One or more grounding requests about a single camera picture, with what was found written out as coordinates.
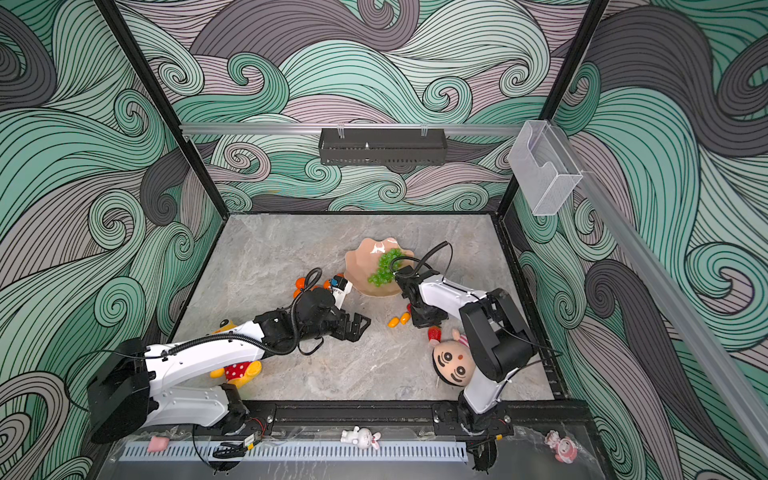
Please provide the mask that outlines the strawberry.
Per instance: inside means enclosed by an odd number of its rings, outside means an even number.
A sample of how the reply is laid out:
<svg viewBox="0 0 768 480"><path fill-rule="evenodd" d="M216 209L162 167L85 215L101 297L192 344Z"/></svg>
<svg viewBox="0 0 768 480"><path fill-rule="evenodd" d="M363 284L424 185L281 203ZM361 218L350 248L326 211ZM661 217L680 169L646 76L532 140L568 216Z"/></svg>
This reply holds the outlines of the strawberry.
<svg viewBox="0 0 768 480"><path fill-rule="evenodd" d="M442 329L438 326L429 327L427 336L430 344L439 344L442 340Z"/></svg>

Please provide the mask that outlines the pink fruit bowl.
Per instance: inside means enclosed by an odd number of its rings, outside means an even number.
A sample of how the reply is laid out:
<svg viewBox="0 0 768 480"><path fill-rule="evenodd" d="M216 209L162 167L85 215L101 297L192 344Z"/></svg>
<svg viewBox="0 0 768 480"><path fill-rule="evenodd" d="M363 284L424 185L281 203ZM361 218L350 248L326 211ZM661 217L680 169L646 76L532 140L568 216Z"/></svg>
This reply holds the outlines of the pink fruit bowl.
<svg viewBox="0 0 768 480"><path fill-rule="evenodd" d="M379 256L393 248L401 249L405 257L413 256L412 251L403 249L394 238L385 240L365 238L356 249L345 253L344 276L352 283L355 290L364 296L374 298L391 297L402 293L395 279L382 287L375 287L367 281L369 275L376 269Z"/></svg>

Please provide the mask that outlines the green grape bunch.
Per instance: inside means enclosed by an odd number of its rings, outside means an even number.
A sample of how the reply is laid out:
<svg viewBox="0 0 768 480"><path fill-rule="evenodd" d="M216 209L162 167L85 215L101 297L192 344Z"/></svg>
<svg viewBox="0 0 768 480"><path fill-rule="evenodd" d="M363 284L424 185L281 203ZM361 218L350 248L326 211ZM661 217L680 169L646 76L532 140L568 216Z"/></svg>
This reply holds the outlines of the green grape bunch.
<svg viewBox="0 0 768 480"><path fill-rule="evenodd" d="M403 257L403 251L399 248L393 248L382 253L378 258L375 271L367 279L368 283L375 287L392 283L395 279L395 273L403 265Z"/></svg>

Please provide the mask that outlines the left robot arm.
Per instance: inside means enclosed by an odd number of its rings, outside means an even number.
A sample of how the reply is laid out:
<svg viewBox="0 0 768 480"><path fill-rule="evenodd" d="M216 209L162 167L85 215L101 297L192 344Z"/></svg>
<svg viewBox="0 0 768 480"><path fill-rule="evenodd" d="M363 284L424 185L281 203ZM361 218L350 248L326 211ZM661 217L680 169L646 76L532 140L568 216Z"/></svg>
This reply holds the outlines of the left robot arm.
<svg viewBox="0 0 768 480"><path fill-rule="evenodd" d="M132 338L107 351L87 384L91 442L109 444L150 426L238 431L249 411L236 377L257 375L263 359L289 355L304 340L356 342L370 326L370 318L342 307L351 283L336 276L322 288L321 273L306 275L289 306L232 328L167 344Z"/></svg>

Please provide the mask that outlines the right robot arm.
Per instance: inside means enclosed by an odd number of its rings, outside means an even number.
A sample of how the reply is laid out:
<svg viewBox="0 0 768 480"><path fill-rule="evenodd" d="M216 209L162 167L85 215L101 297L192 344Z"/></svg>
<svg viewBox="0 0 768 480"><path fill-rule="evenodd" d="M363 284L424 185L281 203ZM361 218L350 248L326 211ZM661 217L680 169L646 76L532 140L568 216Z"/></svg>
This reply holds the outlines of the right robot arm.
<svg viewBox="0 0 768 480"><path fill-rule="evenodd" d="M453 246L443 241L421 258L398 255L388 261L387 270L409 301L415 326L438 327L449 317L460 321L450 339L434 345L432 364L442 381L462 389L457 410L463 427L483 431L514 376L535 355L560 352L534 340L506 290L471 289L433 269L428 260L444 248Z"/></svg>

